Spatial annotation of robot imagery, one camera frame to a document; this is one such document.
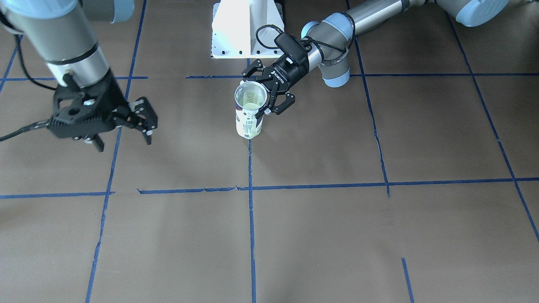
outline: cup rim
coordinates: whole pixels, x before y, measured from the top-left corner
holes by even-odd
[[[243,86],[245,86],[246,84],[248,85],[255,85],[255,86],[258,86],[259,88],[261,88],[261,90],[264,92],[264,104],[266,103],[265,101],[267,101],[267,98],[268,98],[268,91],[266,89],[266,87],[256,81],[245,81],[243,83],[241,83],[238,88],[236,88],[236,91],[234,92],[234,100],[236,101],[236,104],[243,108],[243,109],[246,109],[245,107],[243,107],[239,102],[238,102],[238,92],[240,90],[240,88],[242,88]]]

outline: floor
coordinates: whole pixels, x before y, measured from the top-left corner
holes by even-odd
[[[410,9],[359,37],[344,87],[313,71],[247,141],[246,60],[210,59],[214,2],[93,24],[126,98],[159,115],[151,146],[130,129],[103,153],[47,130],[0,143],[0,302],[539,301],[539,3],[476,28]],[[286,29],[360,2],[286,0]],[[52,94],[0,40],[4,134]]]

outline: silver arm segment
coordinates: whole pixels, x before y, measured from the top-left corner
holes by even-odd
[[[127,20],[133,13],[133,1],[84,1],[82,6],[78,0],[36,0],[33,4],[0,0],[0,9],[34,45],[60,85],[67,86],[63,76],[70,71],[75,82],[86,87],[109,70],[87,16],[111,22]]]
[[[466,26],[477,26],[496,16],[509,0],[368,0],[345,13],[334,13],[322,23],[308,23],[303,36],[345,49],[346,41],[369,31],[376,25],[398,15],[412,6],[436,2],[440,7]],[[344,85],[349,79],[347,54],[312,43],[322,55],[309,56],[309,70],[318,66],[322,77],[330,87]]]

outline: white cup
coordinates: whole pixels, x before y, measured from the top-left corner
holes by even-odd
[[[257,112],[266,105],[267,90],[255,81],[240,82],[234,93],[236,100],[236,131],[238,135],[252,139],[262,130],[262,119],[256,118]]]

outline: white metal bracket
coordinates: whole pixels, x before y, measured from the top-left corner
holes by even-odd
[[[261,46],[255,32],[262,25],[274,24],[284,30],[282,7],[274,0],[221,0],[213,6],[211,56],[216,59],[279,58],[281,50]],[[259,32],[260,40],[275,46],[273,29]]]

